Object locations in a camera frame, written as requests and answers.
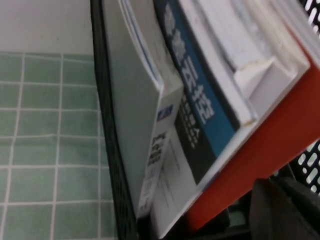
black plastic basket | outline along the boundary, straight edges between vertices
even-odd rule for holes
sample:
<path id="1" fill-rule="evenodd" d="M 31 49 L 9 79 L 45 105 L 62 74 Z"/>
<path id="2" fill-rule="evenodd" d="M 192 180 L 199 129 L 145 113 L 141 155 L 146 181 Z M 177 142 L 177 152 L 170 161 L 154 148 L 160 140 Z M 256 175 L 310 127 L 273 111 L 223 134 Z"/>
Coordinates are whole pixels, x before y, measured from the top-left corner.
<path id="1" fill-rule="evenodd" d="M 307 0 L 302 0 L 302 4 L 306 4 Z M 101 116 L 103 122 L 105 146 L 108 157 L 112 195 L 114 202 L 114 212 L 116 219 L 117 236 L 120 240 L 156 240 L 155 233 L 152 229 L 150 219 L 142 219 L 139 223 L 136 221 L 135 213 L 133 210 L 128 182 L 124 171 L 122 157 L 117 139 L 116 125 L 113 112 L 113 98 L 111 90 L 111 76 L 109 70 L 109 56 L 108 56 L 108 43 L 106 42 L 106 28 L 104 24 L 103 6 L 101 0 L 90 0 L 91 6 L 91 22 L 93 32 L 93 48 L 94 48 L 94 66 L 95 78 L 99 95 L 99 102 L 101 107 Z M 314 8 L 317 4 L 316 1 L 312 3 Z M 305 152 L 306 158 L 313 154 L 313 151 L 319 151 L 319 143 L 315 144 L 312 151 Z M 320 151 L 317 152 L 317 159 L 314 164 L 308 167 L 307 171 L 312 171 L 311 168 L 320 170 L 319 159 Z M 294 173 L 297 174 L 298 180 L 306 180 L 306 174 L 303 173 L 303 168 L 306 168 L 308 162 L 303 164 L 295 164 L 298 158 L 291 164 Z M 316 185 L 316 192 L 320 192 L 320 171 L 318 171 L 316 178 L 310 184 Z M 177 235 L 179 232 L 179 225 L 183 222 L 178 222 L 172 231 L 165 239 L 184 239 L 183 236 Z M 223 233 L 216 235 L 195 236 L 193 240 L 227 240 L 227 239 L 250 239 L 250 230 L 248 226 L 241 228 L 227 229 Z"/>
<path id="2" fill-rule="evenodd" d="M 91 0 L 90 2 L 94 70 L 111 178 L 117 235 L 120 240 L 137 240 L 136 217 L 131 203 L 116 133 L 102 1 Z"/>

stack of books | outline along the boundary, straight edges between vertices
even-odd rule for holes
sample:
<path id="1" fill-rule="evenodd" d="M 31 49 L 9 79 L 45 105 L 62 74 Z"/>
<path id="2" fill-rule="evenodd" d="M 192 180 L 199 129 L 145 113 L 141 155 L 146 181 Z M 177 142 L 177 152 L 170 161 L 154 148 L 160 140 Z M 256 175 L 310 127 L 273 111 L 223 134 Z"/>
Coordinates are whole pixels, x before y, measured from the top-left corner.
<path id="1" fill-rule="evenodd" d="M 137 219 L 150 214 L 163 238 L 319 65 L 320 41 L 296 0 L 103 4 L 133 208 Z"/>

red binder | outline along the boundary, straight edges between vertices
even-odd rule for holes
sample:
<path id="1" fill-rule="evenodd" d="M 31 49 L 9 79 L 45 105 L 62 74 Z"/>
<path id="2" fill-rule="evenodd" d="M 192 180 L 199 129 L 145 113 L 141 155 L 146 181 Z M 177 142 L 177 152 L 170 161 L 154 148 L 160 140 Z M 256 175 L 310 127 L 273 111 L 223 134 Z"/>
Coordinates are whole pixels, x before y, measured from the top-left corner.
<path id="1" fill-rule="evenodd" d="M 191 231 L 267 178 L 320 137 L 320 70 L 310 69 L 186 213 Z"/>

